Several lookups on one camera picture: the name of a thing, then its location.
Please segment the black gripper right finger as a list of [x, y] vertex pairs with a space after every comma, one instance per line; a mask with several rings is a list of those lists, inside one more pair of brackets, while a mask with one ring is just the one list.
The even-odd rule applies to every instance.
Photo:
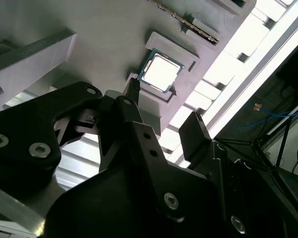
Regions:
[[198, 112], [192, 112], [179, 129], [184, 159], [189, 169], [204, 175], [215, 189], [220, 221], [232, 238], [251, 238], [240, 175], [227, 150], [211, 139]]

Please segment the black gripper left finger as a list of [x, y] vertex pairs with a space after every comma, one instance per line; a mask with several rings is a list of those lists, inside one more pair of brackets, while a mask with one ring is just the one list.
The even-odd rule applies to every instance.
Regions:
[[61, 161], [61, 147], [84, 133], [99, 137], [100, 172], [122, 166], [140, 173], [159, 212], [175, 222], [184, 216], [167, 197], [170, 165], [152, 127], [138, 110], [140, 83], [131, 79], [117, 98], [78, 82], [0, 112], [0, 188], [45, 186]]

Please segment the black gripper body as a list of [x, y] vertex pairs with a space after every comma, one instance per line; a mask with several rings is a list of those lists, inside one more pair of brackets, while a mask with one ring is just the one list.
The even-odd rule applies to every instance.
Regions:
[[64, 193], [46, 217], [48, 238], [220, 238], [223, 221], [215, 187], [170, 166], [164, 179], [184, 219], [165, 217], [133, 168], [103, 171]]

